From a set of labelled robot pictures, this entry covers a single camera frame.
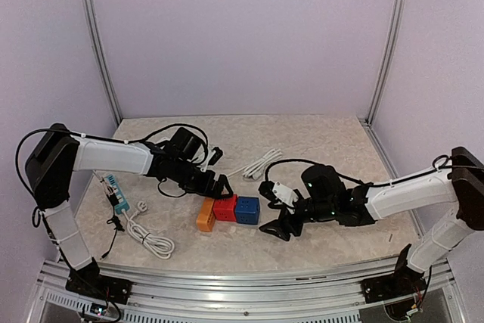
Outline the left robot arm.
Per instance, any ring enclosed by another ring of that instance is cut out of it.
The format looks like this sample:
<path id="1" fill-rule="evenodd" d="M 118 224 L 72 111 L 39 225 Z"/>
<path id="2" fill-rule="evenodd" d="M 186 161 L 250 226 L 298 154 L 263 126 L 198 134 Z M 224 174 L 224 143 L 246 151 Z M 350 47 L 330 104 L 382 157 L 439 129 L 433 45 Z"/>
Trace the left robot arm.
<path id="1" fill-rule="evenodd" d="M 174 123 L 173 136 L 153 143 L 162 129 L 137 140 L 103 138 L 69 130 L 62 123 L 39 129 L 42 138 L 20 168 L 14 158 L 17 177 L 36 202 L 46 231 L 53 237 L 76 282 L 89 296 L 106 288 L 97 262 L 88 251 L 70 208 L 69 187 L 74 172 L 126 172 L 175 182 L 184 194 L 213 199 L 230 198 L 234 192 L 226 175 L 210 170 L 222 156 L 219 148 L 209 149 L 206 133 L 197 126 Z"/>

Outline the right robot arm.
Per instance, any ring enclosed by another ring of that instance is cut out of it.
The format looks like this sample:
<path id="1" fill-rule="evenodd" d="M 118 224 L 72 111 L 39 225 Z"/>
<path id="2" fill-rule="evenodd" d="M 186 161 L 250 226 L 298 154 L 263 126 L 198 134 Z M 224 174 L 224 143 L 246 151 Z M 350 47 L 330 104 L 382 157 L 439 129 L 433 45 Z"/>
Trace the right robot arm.
<path id="1" fill-rule="evenodd" d="M 336 221 L 345 227 L 360 227 L 408 210 L 451 204 L 430 231 L 401 251 L 386 280 L 387 290 L 396 296 L 405 294 L 463 239 L 483 230 L 483 164 L 464 147 L 438 156 L 428 169 L 383 183 L 355 180 L 355 187 L 347 188 L 348 176 L 314 161 L 301 179 L 307 198 L 268 176 L 263 179 L 259 193 L 268 200 L 269 208 L 280 213 L 260 226 L 260 231 L 289 241 L 300 236 L 303 225 L 310 222 Z"/>

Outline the blue cube socket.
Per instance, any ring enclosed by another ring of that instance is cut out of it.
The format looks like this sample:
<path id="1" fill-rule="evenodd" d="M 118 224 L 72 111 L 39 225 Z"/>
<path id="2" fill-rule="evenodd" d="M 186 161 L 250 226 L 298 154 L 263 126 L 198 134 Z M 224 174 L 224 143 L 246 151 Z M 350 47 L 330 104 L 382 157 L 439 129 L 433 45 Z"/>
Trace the blue cube socket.
<path id="1" fill-rule="evenodd" d="M 258 225 L 260 214 L 259 198 L 239 196 L 234 212 L 237 223 Z"/>

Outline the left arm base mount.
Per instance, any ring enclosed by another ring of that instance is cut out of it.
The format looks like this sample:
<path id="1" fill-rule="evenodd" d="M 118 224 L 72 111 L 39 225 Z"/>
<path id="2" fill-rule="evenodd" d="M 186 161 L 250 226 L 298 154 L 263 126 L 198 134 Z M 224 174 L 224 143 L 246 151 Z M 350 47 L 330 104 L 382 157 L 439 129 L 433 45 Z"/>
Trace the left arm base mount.
<path id="1" fill-rule="evenodd" d="M 102 275 L 97 267 L 90 269 L 86 266 L 80 270 L 70 270 L 65 288 L 85 297 L 125 305 L 131 293 L 132 282 Z"/>

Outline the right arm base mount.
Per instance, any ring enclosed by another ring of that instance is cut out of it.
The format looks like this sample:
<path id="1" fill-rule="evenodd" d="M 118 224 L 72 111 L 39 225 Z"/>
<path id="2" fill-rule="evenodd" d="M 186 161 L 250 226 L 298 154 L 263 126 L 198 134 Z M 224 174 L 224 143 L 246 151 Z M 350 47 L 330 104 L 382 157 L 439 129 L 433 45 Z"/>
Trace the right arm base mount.
<path id="1" fill-rule="evenodd" d="M 391 300 L 404 295 L 426 290 L 424 274 L 408 267 L 408 244 L 399 254 L 394 271 L 388 275 L 366 278 L 361 282 L 362 293 L 366 303 Z"/>

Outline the orange USB socket block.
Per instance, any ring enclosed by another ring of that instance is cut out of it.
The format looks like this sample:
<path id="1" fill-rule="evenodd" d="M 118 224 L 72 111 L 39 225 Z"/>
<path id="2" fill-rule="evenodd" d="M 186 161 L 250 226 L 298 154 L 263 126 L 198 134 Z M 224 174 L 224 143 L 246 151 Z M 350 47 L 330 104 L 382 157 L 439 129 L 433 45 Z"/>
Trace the orange USB socket block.
<path id="1" fill-rule="evenodd" d="M 202 232 L 211 232 L 215 225 L 215 214 L 213 212 L 213 205 L 215 200 L 207 197 L 200 208 L 200 212 L 197 216 L 196 225 Z"/>

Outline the white plug adapter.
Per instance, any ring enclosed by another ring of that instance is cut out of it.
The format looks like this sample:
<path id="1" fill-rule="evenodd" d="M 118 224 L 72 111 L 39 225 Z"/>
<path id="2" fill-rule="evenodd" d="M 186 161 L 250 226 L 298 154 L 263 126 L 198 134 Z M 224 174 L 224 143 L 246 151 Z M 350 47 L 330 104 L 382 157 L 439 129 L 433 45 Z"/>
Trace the white plug adapter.
<path id="1" fill-rule="evenodd" d="M 202 171 L 206 171 L 209 166 L 214 166 L 222 157 L 223 151 L 219 147 L 212 147 L 209 149 L 208 156 L 200 165 Z"/>

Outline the red cube socket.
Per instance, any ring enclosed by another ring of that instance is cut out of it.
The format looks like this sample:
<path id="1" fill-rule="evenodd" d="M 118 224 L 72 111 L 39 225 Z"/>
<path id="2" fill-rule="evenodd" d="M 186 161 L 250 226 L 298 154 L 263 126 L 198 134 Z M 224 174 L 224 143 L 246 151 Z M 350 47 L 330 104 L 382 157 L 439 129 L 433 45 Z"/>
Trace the red cube socket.
<path id="1" fill-rule="evenodd" d="M 215 218 L 219 221 L 236 222 L 235 209 L 237 206 L 237 195 L 233 194 L 231 197 L 218 199 L 214 201 L 213 212 Z"/>

